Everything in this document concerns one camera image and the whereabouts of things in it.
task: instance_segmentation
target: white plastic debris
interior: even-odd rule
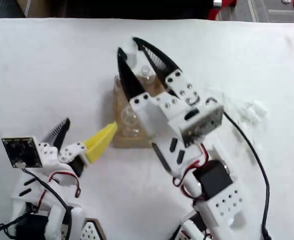
[[[252,124],[257,125],[261,122],[260,117],[257,115],[256,111],[253,109],[252,106],[247,108],[246,113],[247,113],[247,117],[248,117],[249,121]]]
[[[121,45],[122,50],[127,55],[127,64],[131,69],[134,69],[137,65],[137,53],[138,53],[138,46],[137,44],[130,39],[129,41],[125,41]]]
[[[260,115],[261,117],[265,117],[268,113],[268,110],[257,100],[252,102],[252,106],[251,106],[254,111]]]

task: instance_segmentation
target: gray floor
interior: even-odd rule
[[[294,23],[294,6],[282,0],[238,0],[237,6],[223,9],[221,21]]]

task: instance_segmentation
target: perforated bracket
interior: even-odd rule
[[[244,201],[243,191],[236,181],[208,201],[197,204],[197,208],[208,227],[230,225],[235,215],[243,210]]]
[[[87,219],[80,240],[106,240],[103,229],[97,219]]]
[[[59,161],[64,164],[69,164],[72,162],[76,156],[80,155],[86,166],[89,166],[90,163],[87,160],[85,155],[87,147],[82,142],[76,142],[74,144],[68,145],[60,150]]]

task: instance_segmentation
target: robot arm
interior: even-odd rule
[[[30,213],[8,228],[8,234],[16,239],[31,239],[33,236],[44,236],[42,239],[46,240],[81,239],[85,226],[92,228],[92,231],[84,230],[88,232],[86,239],[104,239],[102,233],[100,237],[97,235],[99,230],[96,227],[86,224],[84,209],[77,203],[76,198],[81,194],[78,177],[104,149],[102,145],[97,149],[97,143],[107,146],[117,125],[112,123],[101,130],[99,139],[95,135],[61,149],[69,126],[70,120],[66,118],[39,143],[35,137],[2,138],[12,167],[24,171],[11,196],[11,221]],[[61,201],[48,193],[40,181],[52,188]],[[76,187],[74,193],[69,194],[69,186]]]
[[[127,65],[126,53],[119,48],[122,88],[163,167],[173,176],[174,185],[193,199],[193,207],[205,225],[197,228],[187,219],[181,230],[195,236],[192,239],[206,238],[209,233],[215,240],[237,239],[233,222],[239,218],[243,225],[238,227],[243,228],[249,216],[241,180],[235,172],[230,175],[227,171],[226,163],[231,161],[218,141],[212,144],[217,157],[211,160],[202,144],[205,136],[222,124],[223,106],[214,98],[203,99],[182,70],[158,48],[137,37],[133,41],[166,92],[151,97]]]

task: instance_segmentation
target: white 3d-printed part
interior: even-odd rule
[[[235,215],[243,210],[244,200],[240,185],[234,182],[208,201],[200,203],[199,210],[208,220],[207,225],[230,225]]]
[[[82,229],[80,240],[101,240],[93,222],[87,222]]]

